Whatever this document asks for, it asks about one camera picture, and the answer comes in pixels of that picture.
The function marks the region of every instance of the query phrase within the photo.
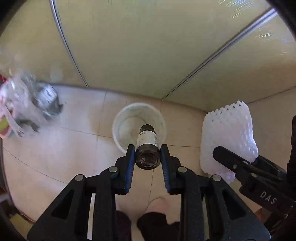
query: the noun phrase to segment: clear plastic bag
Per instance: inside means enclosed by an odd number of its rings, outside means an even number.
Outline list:
[[[16,126],[9,116],[12,110],[18,114],[20,123],[30,123],[33,130],[46,125],[62,110],[53,87],[47,83],[36,82],[34,75],[23,71],[9,78],[1,86],[0,98],[2,116],[6,116],[10,127],[20,136],[24,130]]]

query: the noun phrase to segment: floor tile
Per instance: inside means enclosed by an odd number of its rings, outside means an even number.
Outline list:
[[[136,222],[148,206],[153,170],[143,170],[135,165],[131,189],[127,195],[116,195],[120,210]]]
[[[122,156],[125,154],[118,149],[113,138],[98,136],[95,172],[100,174],[105,169],[114,166],[117,159]]]
[[[33,169],[68,183],[79,173],[97,174],[96,142],[96,135],[50,126],[36,136],[11,136],[4,148]]]
[[[203,171],[200,168],[199,147],[182,147],[168,145],[168,150],[171,156],[179,158],[182,166],[189,168],[198,175],[203,175]]]
[[[60,126],[91,134],[98,134],[106,91],[54,86],[63,104],[57,118]]]
[[[66,186],[45,176],[3,150],[4,169],[8,188],[15,206],[37,220]]]
[[[122,108],[135,102],[147,103],[160,110],[161,101],[158,99],[108,91],[103,106],[99,135],[112,137],[112,124],[115,116]]]
[[[162,101],[161,113],[167,125],[167,145],[200,147],[202,123],[206,112]]]
[[[199,166],[200,148],[168,146],[171,156],[178,157],[181,165],[188,167],[196,174],[202,175]],[[181,195],[169,195],[163,180],[161,165],[154,169],[149,202],[158,197],[164,197],[169,202],[166,215],[168,223],[180,220]]]

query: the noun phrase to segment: metal screw head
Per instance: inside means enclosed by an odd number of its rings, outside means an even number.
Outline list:
[[[221,180],[221,177],[219,176],[219,175],[213,175],[212,176],[212,179],[214,180],[214,181],[216,181],[216,182],[219,182],[220,180]]]
[[[179,167],[178,171],[181,173],[187,172],[187,168],[186,167]]]
[[[117,167],[109,167],[109,172],[117,172]]]
[[[82,174],[78,174],[78,175],[76,175],[75,180],[81,181],[81,180],[83,180],[83,178],[84,178],[84,176]]]

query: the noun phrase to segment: white foam net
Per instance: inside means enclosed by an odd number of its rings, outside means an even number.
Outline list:
[[[217,146],[223,146],[249,162],[258,157],[251,114],[244,102],[238,101],[208,113],[202,125],[200,167],[208,174],[220,175],[229,184],[235,179],[234,172],[213,158]]]

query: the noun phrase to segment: bottle label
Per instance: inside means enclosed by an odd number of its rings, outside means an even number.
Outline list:
[[[152,145],[158,147],[157,135],[153,131],[141,132],[138,135],[136,149],[138,149],[139,146],[142,146],[144,144],[152,144]]]

